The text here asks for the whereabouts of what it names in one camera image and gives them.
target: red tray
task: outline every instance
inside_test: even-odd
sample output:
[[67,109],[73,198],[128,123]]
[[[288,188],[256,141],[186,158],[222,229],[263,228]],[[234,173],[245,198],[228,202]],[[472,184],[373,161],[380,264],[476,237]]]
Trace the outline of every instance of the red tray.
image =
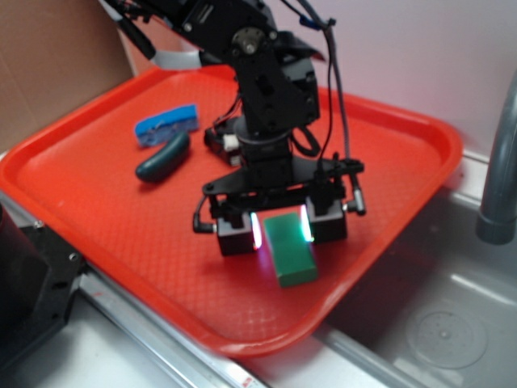
[[[202,184],[231,170],[203,145],[202,131],[167,181],[141,183],[134,174],[156,152],[138,147],[137,121],[197,103],[207,128],[236,89],[224,67],[151,70],[13,149],[0,163],[0,185],[162,317],[217,352],[244,357],[280,350],[316,328],[453,171],[462,147],[442,122],[347,96],[368,215],[348,216],[347,240],[313,248],[317,281],[282,289],[267,244],[225,258],[215,235],[191,231]],[[322,143],[326,91],[320,97],[312,130]],[[342,149],[334,130],[329,153]]]

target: sink drain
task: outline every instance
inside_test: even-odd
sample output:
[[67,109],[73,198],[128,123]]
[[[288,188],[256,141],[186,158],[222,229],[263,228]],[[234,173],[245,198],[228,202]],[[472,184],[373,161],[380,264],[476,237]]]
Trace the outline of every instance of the sink drain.
[[427,364],[459,369],[485,353],[486,330],[479,319],[451,306],[427,306],[410,318],[408,342],[414,355]]

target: gray faucet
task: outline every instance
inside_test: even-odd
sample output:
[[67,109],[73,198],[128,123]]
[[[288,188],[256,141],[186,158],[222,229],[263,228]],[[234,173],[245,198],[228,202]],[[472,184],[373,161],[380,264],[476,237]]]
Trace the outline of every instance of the gray faucet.
[[487,243],[506,244],[517,220],[517,71],[499,119],[485,191],[477,215],[477,236]]

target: tray rim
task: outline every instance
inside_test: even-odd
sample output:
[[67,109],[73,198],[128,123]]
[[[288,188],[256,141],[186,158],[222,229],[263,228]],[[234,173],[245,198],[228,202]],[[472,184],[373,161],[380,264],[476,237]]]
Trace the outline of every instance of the tray rim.
[[[225,66],[213,66],[212,68],[196,71],[221,78],[227,78],[233,75],[233,72]],[[23,167],[23,164],[27,160],[34,157],[34,155],[43,149],[57,144],[71,133],[80,130],[82,127],[81,124],[89,123],[95,120],[95,118],[103,116],[113,107],[134,98],[134,95],[140,94],[149,87],[165,81],[169,77],[174,77],[182,73],[184,72],[167,72],[158,68],[152,68],[142,75],[122,83],[104,95],[99,96],[74,112],[71,112],[69,115],[50,124],[40,132],[28,137],[25,141],[22,141],[9,151],[3,160],[0,161],[0,190],[3,190],[27,211],[47,223],[64,239],[72,243],[72,245],[81,249],[86,257],[90,251],[95,251],[96,255],[112,256],[110,252],[102,247],[97,245],[93,247],[91,242],[88,242],[87,239],[75,234],[70,226],[65,225],[65,223],[54,216],[51,211],[46,209],[42,204],[39,204],[36,198],[28,195],[23,188],[17,186],[15,178],[17,171]],[[321,96],[323,96],[323,94],[326,96],[326,90],[320,88],[320,94]],[[337,101],[337,92],[334,91],[332,93],[332,98],[334,101]],[[354,283],[376,262],[380,254],[382,254],[404,227],[409,224],[416,213],[435,194],[445,179],[459,164],[463,152],[462,142],[456,130],[441,120],[355,95],[345,95],[345,102],[347,113],[351,117],[374,116],[377,121],[382,121],[383,126],[406,133],[410,136],[418,137],[431,144],[433,148],[439,152],[442,164],[436,171],[433,179],[430,179],[427,184],[420,187],[418,194],[413,197],[410,205],[406,206],[396,217],[390,220],[381,235],[376,236],[372,243],[355,259],[355,262],[347,269],[346,273],[340,276],[339,286],[336,286],[332,292],[326,294],[326,303],[322,306],[313,306],[304,316],[304,319],[290,327],[288,332],[271,337],[268,340],[241,341],[240,343],[236,343],[234,340],[229,340],[215,333],[210,327],[201,322],[195,315],[182,308],[178,303],[171,302],[171,300],[165,298],[155,290],[150,289],[143,280],[138,276],[134,276],[134,272],[125,268],[123,264],[117,264],[115,266],[108,264],[100,267],[100,269],[113,279],[110,275],[110,271],[113,267],[116,267],[117,278],[113,279],[115,282],[119,283],[125,289],[128,289],[128,279],[131,279],[132,288],[138,289],[139,292],[138,295],[135,296],[145,301],[145,303],[172,324],[176,324],[175,322],[179,315],[188,317],[191,319],[188,325],[177,325],[180,330],[183,330],[189,336],[200,341],[212,350],[223,353],[226,356],[264,356],[304,339],[316,329],[326,314],[330,312],[332,306],[335,306],[346,292],[353,287]],[[320,104],[323,108],[326,108],[328,106],[326,98],[320,98]]]

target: dark green object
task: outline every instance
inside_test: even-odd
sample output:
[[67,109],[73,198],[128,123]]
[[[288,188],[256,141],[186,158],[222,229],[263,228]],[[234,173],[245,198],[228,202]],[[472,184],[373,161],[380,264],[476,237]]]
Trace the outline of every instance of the dark green object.
[[317,279],[317,268],[296,213],[264,220],[267,241],[281,287]]
[[164,180],[188,156],[190,144],[188,133],[176,133],[163,148],[137,167],[137,177],[151,183]]

